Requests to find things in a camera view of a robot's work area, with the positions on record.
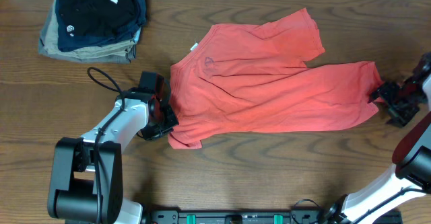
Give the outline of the red t-shirt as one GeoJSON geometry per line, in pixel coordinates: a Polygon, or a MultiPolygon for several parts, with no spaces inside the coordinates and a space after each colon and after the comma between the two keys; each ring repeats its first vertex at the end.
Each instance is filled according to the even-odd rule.
{"type": "Polygon", "coordinates": [[[378,111],[372,61],[309,67],[325,51],[306,9],[263,25],[216,24],[171,66],[175,149],[232,132],[345,130],[378,111]]]}

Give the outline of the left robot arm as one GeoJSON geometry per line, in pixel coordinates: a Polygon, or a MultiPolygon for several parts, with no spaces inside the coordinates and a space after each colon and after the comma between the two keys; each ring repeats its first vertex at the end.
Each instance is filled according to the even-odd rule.
{"type": "Polygon", "coordinates": [[[92,130],[55,146],[48,214],[66,223],[144,223],[143,206],[123,196],[122,153],[141,133],[163,137],[178,121],[169,96],[132,88],[92,130]]]}

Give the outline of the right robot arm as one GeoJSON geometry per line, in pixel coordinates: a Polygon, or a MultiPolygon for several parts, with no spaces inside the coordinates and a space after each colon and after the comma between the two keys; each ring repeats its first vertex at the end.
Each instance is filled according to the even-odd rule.
{"type": "MultiPolygon", "coordinates": [[[[411,77],[402,85],[386,82],[370,94],[381,99],[388,124],[406,126],[430,105],[430,53],[422,55],[411,77]]],[[[418,122],[396,146],[391,166],[365,188],[342,196],[320,214],[319,223],[373,223],[395,207],[430,193],[430,115],[418,122]]]]}

